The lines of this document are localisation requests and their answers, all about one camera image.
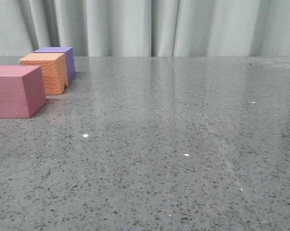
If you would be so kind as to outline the orange foam cube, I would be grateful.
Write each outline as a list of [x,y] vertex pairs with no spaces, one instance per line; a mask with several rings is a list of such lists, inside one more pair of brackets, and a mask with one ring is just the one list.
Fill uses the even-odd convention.
[[64,53],[30,53],[19,60],[20,65],[40,65],[46,95],[60,95],[68,85]]

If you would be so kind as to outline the purple foam cube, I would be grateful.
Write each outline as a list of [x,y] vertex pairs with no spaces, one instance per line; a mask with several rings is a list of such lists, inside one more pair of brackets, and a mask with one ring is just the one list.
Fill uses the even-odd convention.
[[43,47],[34,51],[34,53],[64,53],[68,80],[71,81],[76,75],[73,47]]

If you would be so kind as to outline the grey-green curtain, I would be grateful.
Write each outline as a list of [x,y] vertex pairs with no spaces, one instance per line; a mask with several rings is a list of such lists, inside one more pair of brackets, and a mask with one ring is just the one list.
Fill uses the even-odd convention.
[[0,0],[0,55],[290,56],[290,0]]

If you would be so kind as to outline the red foam cube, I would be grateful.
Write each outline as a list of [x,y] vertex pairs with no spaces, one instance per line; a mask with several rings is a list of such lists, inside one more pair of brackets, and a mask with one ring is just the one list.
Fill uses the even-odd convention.
[[45,103],[40,66],[0,66],[0,118],[31,118]]

